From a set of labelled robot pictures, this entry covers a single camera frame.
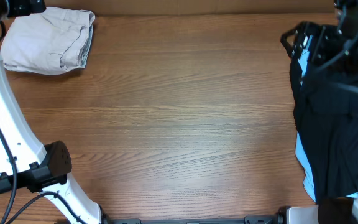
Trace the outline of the beige khaki shorts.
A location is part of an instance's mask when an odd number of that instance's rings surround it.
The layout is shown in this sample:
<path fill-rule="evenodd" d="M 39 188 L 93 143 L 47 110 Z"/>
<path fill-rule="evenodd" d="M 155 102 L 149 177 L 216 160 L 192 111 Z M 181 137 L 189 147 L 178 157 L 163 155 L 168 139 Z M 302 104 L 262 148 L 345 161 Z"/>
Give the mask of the beige khaki shorts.
<path fill-rule="evenodd" d="M 58 7 L 15 18 L 1 47 L 5 69 L 61 75 L 80 68 L 80 52 L 95 19 L 88 10 Z"/>

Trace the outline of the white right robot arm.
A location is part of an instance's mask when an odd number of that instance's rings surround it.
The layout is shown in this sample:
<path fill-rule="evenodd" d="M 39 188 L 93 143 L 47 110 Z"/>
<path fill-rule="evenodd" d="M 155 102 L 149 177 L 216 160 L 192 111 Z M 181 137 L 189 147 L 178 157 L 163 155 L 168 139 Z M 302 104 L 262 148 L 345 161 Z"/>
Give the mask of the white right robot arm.
<path fill-rule="evenodd" d="M 335 1 L 338 24 L 303 21 L 282 34 L 290 63 L 309 207 L 282 207 L 277 223 L 358 223 L 358 0 Z"/>

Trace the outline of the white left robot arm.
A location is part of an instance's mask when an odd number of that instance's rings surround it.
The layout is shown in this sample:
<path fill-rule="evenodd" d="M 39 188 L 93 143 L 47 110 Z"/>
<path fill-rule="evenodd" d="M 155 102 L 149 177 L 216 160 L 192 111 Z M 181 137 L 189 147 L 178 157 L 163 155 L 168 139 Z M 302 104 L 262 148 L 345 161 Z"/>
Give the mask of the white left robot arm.
<path fill-rule="evenodd" d="M 6 35 L 3 20 L 28 16 L 46 9 L 43 1 L 0 1 L 1 37 Z M 62 141 L 42 144 L 29 128 L 9 85 L 0 51 L 0 194 L 10 193 L 2 223 L 10 216 L 17 189 L 26 187 L 49 199 L 70 223 L 107 223 L 102 208 L 79 186 L 72 173 L 71 157 Z"/>

